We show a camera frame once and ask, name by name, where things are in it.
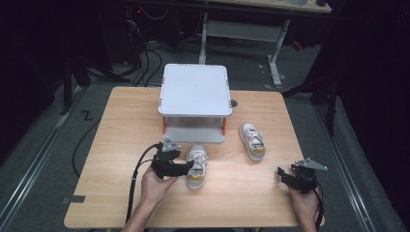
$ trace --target white sneaker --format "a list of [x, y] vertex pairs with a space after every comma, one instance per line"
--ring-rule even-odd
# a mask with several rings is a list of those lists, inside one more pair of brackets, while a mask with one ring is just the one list
[[265, 156], [265, 143], [262, 133], [252, 124], [243, 124], [239, 128], [239, 134], [247, 146], [248, 156], [253, 161], [261, 161]]
[[194, 160], [193, 167], [187, 174], [187, 185], [191, 189], [200, 189], [204, 184], [208, 153], [201, 145], [194, 145], [187, 154], [187, 161]]

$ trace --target person's left hand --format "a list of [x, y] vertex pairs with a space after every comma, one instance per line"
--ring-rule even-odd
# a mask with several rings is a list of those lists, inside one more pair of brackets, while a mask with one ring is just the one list
[[178, 180], [178, 177], [170, 177], [163, 180], [157, 176], [150, 167], [147, 168], [142, 176], [141, 183], [141, 202], [151, 206], [157, 206], [166, 196], [169, 188]]

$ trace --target wooden desk top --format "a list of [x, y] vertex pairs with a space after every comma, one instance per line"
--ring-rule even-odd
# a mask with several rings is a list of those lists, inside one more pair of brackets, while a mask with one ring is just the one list
[[254, 7], [267, 7], [267, 8], [277, 8], [284, 10], [300, 11], [300, 12], [311, 12], [311, 13], [331, 13], [332, 8], [326, 4], [324, 7], [319, 7], [316, 4], [316, 0], [307, 0], [304, 6], [298, 6], [291, 4], [284, 0], [209, 0], [210, 2], [228, 3], [228, 4], [240, 4]]
[[[116, 87], [108, 100], [65, 218], [70, 228], [117, 228], [125, 224], [131, 176], [141, 154], [161, 141], [158, 112], [160, 88]], [[185, 176], [148, 222], [149, 227], [276, 227], [297, 226], [287, 186], [279, 182], [278, 166], [289, 172], [290, 163], [303, 155], [280, 93], [231, 91], [238, 102], [227, 119], [225, 141], [205, 144], [208, 166], [204, 186], [187, 187]], [[243, 123], [263, 132], [266, 154], [251, 161], [239, 135]], [[185, 162], [191, 144], [181, 144]], [[147, 154], [151, 159], [156, 151]], [[139, 170], [134, 207], [140, 198]]]

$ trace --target hand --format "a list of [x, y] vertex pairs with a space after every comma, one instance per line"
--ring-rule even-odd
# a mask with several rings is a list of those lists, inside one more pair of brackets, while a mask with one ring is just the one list
[[293, 210], [298, 217], [302, 230], [316, 231], [316, 216], [319, 207], [319, 200], [313, 190], [306, 194], [300, 194], [296, 189], [288, 187], [292, 196]]
[[178, 177], [160, 179], [155, 171], [149, 166], [142, 176], [141, 201], [156, 207], [166, 196], [169, 188], [178, 180]]

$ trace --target shoe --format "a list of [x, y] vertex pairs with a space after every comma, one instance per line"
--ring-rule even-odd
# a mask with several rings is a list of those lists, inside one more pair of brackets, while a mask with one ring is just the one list
[[239, 134], [247, 146], [248, 155], [253, 161], [261, 161], [265, 156], [265, 143], [262, 133], [252, 124], [243, 124], [239, 128]]
[[204, 184], [208, 153], [201, 145], [194, 145], [187, 154], [187, 161], [193, 160], [193, 167], [187, 174], [187, 185], [190, 189], [200, 189]]

